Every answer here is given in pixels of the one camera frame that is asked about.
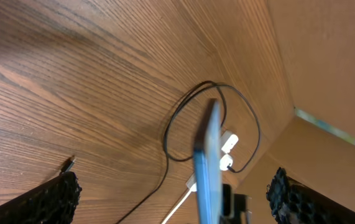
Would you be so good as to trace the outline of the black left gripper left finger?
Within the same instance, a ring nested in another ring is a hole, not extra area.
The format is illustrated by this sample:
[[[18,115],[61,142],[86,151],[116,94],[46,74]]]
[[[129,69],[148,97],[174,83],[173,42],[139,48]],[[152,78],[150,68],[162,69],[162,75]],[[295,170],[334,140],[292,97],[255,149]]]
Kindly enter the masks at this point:
[[[71,224],[82,188],[65,172],[0,205],[0,224]]]

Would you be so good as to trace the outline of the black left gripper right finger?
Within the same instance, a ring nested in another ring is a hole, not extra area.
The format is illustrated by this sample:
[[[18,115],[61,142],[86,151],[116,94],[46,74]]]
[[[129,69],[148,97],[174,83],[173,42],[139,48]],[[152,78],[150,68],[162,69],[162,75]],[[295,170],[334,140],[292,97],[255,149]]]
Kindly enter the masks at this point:
[[[278,168],[267,186],[271,214],[282,224],[355,224],[355,212],[289,177]]]

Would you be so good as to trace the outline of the blue Galaxy smartphone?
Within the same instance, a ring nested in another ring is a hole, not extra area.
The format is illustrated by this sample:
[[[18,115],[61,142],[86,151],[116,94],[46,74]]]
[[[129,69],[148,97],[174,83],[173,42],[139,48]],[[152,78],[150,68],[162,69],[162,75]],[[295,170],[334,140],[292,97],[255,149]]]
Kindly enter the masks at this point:
[[[212,98],[203,112],[193,141],[196,198],[201,224],[219,223],[221,218],[220,129],[219,102]]]

